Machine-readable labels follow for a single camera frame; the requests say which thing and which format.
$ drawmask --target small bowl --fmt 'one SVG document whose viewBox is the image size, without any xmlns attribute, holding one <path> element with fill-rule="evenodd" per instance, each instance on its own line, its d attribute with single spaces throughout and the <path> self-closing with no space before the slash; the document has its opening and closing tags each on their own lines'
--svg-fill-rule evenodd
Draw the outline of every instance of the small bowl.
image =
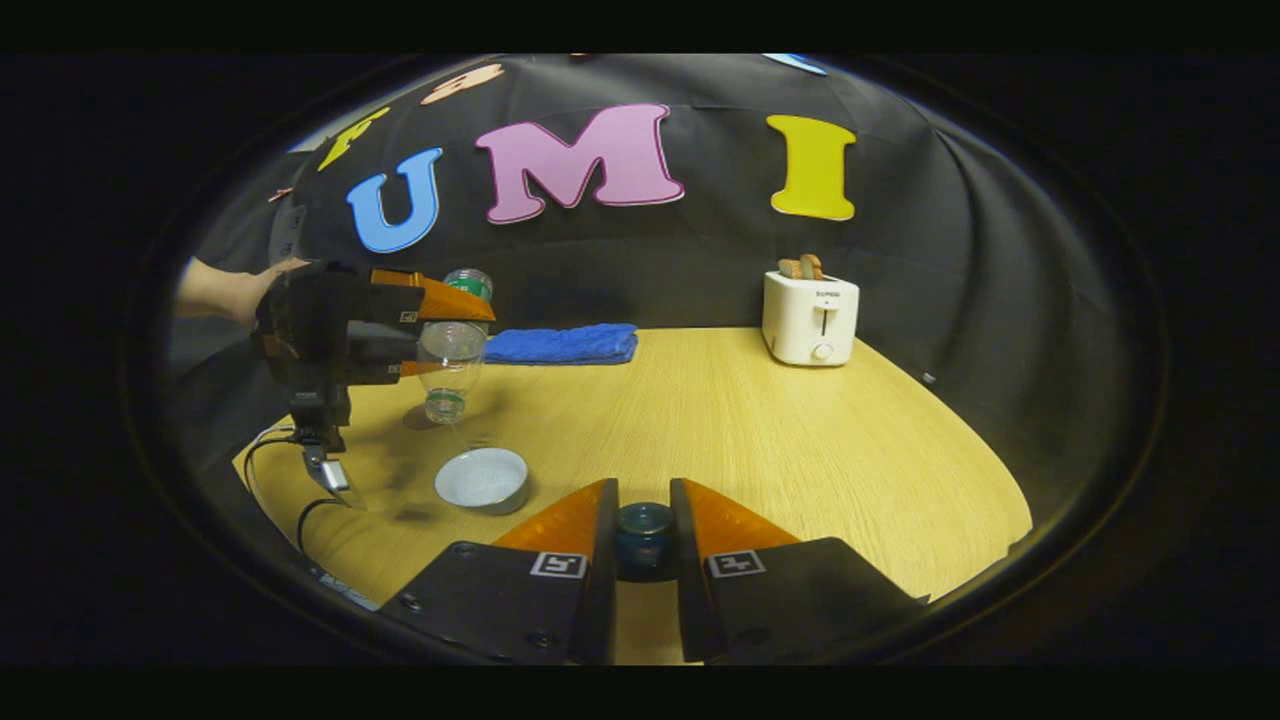
<svg viewBox="0 0 1280 720">
<path fill-rule="evenodd" d="M 529 465 L 500 447 L 471 450 L 435 474 L 435 493 L 457 507 L 484 515 L 508 515 L 529 498 Z"/>
</svg>

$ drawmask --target white toaster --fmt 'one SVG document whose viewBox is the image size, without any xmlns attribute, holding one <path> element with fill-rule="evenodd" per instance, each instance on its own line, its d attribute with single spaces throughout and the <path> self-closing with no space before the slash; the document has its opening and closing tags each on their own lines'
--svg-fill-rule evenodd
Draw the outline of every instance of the white toaster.
<svg viewBox="0 0 1280 720">
<path fill-rule="evenodd" d="M 788 365 L 844 365 L 854 354 L 858 286 L 823 275 L 794 281 L 764 273 L 760 331 L 774 357 Z"/>
</svg>

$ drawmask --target black fabric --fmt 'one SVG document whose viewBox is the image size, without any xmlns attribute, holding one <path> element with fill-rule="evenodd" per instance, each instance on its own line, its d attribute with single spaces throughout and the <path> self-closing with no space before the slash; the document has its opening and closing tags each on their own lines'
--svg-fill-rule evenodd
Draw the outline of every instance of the black fabric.
<svg viewBox="0 0 1280 720">
<path fill-rule="evenodd" d="M 498 332 L 605 322 L 758 325 L 762 274 L 778 258 L 815 252 L 829 274 L 860 286 L 860 340 L 909 374 L 937 378 L 931 387 L 1010 468 L 1037 524 L 1126 452 L 1123 434 L 1135 421 L 1139 393 L 1133 378 L 1153 372 L 1140 283 L 1120 260 L 1117 231 L 1076 201 L 1078 188 L 1016 149 L 869 79 L 838 70 L 819 77 L 760 55 L 502 56 L 471 67 L 492 61 L 503 65 L 502 76 L 428 106 L 421 99 L 456 70 L 424 79 L 323 172 L 316 168 L 333 140 L 306 159 L 291 199 L 306 208 L 303 256 L 436 278 L 481 268 L 494 281 Z M 488 222 L 493 167 L 476 137 L 538 122 L 572 143 L 596 111 L 631 102 L 671 108 L 662 146 L 671 176 L 685 186 L 682 199 L 604 206 L 593 197 L 596 169 L 576 208 L 529 182 L 547 204 L 540 215 Z M 771 114 L 855 133 L 845 151 L 852 219 L 771 206 L 787 172 L 785 140 L 765 123 Z M 394 169 L 430 147 L 443 150 L 434 167 L 434 227 L 406 250 L 366 250 L 347 192 L 385 173 L 385 218 L 398 223 L 410 206 Z M 296 167 L 289 163 L 278 170 Z M 255 192 L 270 184 L 260 181 Z M 228 224 L 250 227 L 234 213 Z M 227 236 L 251 247 L 212 242 L 207 258 L 232 265 L 261 259 L 262 227 L 255 220 L 252 232 Z M 220 382 L 236 374 L 236 382 L 206 397 L 195 391 L 204 380 L 192 378 L 191 407 L 221 398 L 207 415 L 219 428 L 248 424 L 273 407 L 283 413 L 264 368 L 214 369 L 224 361 L 241 359 L 228 354 L 204 370 Z M 236 393 L 237 383 L 256 389 Z"/>
</svg>

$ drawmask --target folded towel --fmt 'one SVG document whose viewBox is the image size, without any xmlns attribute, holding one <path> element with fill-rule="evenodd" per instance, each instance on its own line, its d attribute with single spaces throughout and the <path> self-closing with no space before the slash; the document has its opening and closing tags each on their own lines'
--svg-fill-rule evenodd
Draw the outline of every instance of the folded towel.
<svg viewBox="0 0 1280 720">
<path fill-rule="evenodd" d="M 497 365 L 618 365 L 636 351 L 636 327 L 604 323 L 571 331 L 503 331 L 485 346 Z"/>
</svg>

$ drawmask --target wooden table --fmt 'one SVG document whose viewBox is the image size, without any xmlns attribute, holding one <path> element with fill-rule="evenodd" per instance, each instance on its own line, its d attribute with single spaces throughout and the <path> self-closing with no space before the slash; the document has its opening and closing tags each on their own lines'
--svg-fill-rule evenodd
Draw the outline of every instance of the wooden table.
<svg viewBox="0 0 1280 720">
<path fill-rule="evenodd" d="M 339 457 L 369 510 L 321 506 L 305 528 L 307 552 L 379 603 L 451 542 L 493 542 L 609 477 L 622 505 L 668 503 L 671 479 L 687 477 L 801 539 L 842 538 L 913 597 L 955 589 L 1032 525 L 983 441 L 861 341 L 842 368 L 783 365 L 759 328 L 640 331 L 623 365 L 486 365 L 457 429 L 527 461 L 530 498 L 502 518 L 435 495 L 462 446 L 420 419 L 424 397 L 416 378 L 351 388 Z M 253 464 L 266 514 L 292 538 L 324 491 L 297 446 L 264 446 Z M 681 661 L 675 583 L 618 584 L 617 661 Z"/>
</svg>

